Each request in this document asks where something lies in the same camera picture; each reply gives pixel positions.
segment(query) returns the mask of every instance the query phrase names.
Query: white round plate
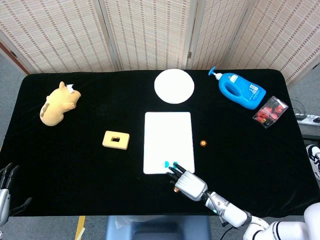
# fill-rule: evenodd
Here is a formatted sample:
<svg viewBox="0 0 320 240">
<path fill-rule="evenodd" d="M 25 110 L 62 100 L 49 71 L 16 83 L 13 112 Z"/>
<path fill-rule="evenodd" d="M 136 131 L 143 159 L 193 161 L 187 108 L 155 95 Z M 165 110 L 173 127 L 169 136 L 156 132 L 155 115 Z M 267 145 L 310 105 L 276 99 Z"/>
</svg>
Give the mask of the white round plate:
<svg viewBox="0 0 320 240">
<path fill-rule="evenodd" d="M 180 104 L 191 97 L 195 83 L 188 73 L 180 69 L 161 72 L 154 81 L 154 90 L 159 98 L 169 104 Z"/>
</svg>

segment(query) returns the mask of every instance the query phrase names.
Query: power strip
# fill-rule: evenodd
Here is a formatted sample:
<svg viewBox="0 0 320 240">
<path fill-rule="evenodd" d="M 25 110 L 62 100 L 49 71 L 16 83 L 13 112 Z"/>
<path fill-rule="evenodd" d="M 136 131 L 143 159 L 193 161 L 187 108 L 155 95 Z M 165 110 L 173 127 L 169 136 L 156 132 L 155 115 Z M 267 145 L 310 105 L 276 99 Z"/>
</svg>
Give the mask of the power strip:
<svg viewBox="0 0 320 240">
<path fill-rule="evenodd" d="M 297 118 L 298 124 L 320 126 L 320 116 L 309 115 L 309 114 L 304 115 L 304 114 L 296 113 L 295 117 Z"/>
</svg>

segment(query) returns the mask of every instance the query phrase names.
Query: robotic hand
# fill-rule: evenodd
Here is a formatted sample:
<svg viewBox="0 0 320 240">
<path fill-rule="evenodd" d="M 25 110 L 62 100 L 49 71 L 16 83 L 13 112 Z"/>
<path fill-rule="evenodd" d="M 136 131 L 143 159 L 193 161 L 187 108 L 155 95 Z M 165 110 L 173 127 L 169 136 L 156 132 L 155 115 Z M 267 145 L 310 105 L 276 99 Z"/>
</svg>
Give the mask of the robotic hand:
<svg viewBox="0 0 320 240">
<path fill-rule="evenodd" d="M 10 188 L 19 167 L 20 166 L 17 165 L 13 168 L 13 163 L 11 162 L 5 168 L 0 170 L 0 227 L 2 227 L 8 221 L 9 216 L 14 216 L 24 211 L 32 200 L 32 198 L 29 197 L 21 206 L 9 210 L 11 199 Z"/>
<path fill-rule="evenodd" d="M 174 184 L 174 191 L 180 191 L 193 201 L 203 201 L 204 205 L 216 213 L 222 226 L 226 222 L 238 228 L 249 225 L 243 235 L 243 240 L 320 240 L 320 202 L 309 206 L 304 212 L 304 222 L 273 222 L 268 224 L 261 218 L 252 216 L 241 210 L 216 192 L 209 192 L 207 184 L 174 163 L 167 172 L 172 178 L 170 183 Z"/>
</svg>

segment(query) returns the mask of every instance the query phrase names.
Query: clear plastic box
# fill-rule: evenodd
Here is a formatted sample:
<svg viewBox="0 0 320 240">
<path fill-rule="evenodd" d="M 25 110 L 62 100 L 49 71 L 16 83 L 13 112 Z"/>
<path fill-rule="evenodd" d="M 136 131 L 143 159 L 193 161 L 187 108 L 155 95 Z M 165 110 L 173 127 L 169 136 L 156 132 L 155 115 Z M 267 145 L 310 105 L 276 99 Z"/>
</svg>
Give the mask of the clear plastic box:
<svg viewBox="0 0 320 240">
<path fill-rule="evenodd" d="M 253 116 L 253 119 L 267 129 L 281 117 L 287 108 L 287 104 L 275 96 L 272 96 Z"/>
</svg>

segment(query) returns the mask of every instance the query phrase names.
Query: sneaker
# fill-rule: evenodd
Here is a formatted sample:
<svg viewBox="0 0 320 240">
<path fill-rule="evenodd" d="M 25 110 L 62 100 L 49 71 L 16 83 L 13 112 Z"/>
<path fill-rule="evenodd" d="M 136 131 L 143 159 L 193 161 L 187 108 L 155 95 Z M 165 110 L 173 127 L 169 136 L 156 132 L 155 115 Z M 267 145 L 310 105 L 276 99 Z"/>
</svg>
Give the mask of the sneaker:
<svg viewBox="0 0 320 240">
<path fill-rule="evenodd" d="M 316 179 L 320 180 L 320 148 L 317 145 L 306 147 L 310 163 Z"/>
</svg>

